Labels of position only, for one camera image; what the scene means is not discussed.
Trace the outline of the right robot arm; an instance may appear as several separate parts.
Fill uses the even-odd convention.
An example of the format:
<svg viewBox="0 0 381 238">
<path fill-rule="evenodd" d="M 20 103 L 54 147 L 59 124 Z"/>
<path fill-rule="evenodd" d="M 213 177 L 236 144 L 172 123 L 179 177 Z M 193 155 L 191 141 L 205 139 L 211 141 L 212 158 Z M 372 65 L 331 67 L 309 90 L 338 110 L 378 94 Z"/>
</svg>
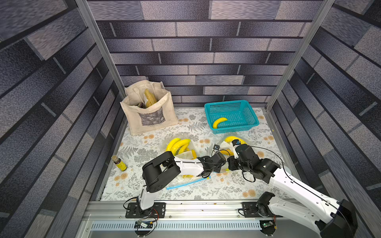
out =
<svg viewBox="0 0 381 238">
<path fill-rule="evenodd" d="M 282 216 L 299 223 L 322 238 L 353 238 L 358 229 L 356 209 L 348 200 L 337 201 L 296 179 L 286 172 L 283 165 L 261 159 L 253 147 L 234 139 L 229 143 L 233 156 L 229 157 L 229 169 L 250 173 L 254 181 L 261 180 L 276 187 L 299 204 L 288 202 L 275 194 L 265 192 L 257 201 L 259 214 Z"/>
</svg>

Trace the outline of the large yellow banana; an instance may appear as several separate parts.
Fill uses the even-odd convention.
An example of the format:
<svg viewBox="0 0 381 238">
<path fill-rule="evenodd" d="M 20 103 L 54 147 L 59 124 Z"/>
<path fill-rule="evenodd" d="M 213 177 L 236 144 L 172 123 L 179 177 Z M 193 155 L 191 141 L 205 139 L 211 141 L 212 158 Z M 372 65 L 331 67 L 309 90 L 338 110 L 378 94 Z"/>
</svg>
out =
<svg viewBox="0 0 381 238">
<path fill-rule="evenodd" d="M 213 128 L 213 129 L 218 129 L 218 125 L 221 124 L 221 123 L 223 123 L 223 122 L 226 122 L 226 121 L 228 121 L 227 118 L 219 118 L 219 119 L 217 119 L 216 121 L 214 121 L 214 123 L 213 123 L 213 125 L 212 125 L 212 128 Z"/>
</svg>

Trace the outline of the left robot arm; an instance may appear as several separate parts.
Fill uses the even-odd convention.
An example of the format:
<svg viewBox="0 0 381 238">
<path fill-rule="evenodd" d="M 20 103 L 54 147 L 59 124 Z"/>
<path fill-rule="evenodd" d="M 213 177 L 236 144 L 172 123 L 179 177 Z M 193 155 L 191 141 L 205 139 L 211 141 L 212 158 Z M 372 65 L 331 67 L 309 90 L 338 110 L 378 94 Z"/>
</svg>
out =
<svg viewBox="0 0 381 238">
<path fill-rule="evenodd" d="M 142 211 L 154 206 L 156 193 L 164 189 L 177 176 L 192 175 L 207 178 L 213 172 L 219 173 L 227 163 L 221 152 L 213 156 L 203 156 L 196 159 L 175 157 L 172 152 L 164 152 L 142 167 L 142 178 L 145 186 L 138 196 Z"/>
</svg>

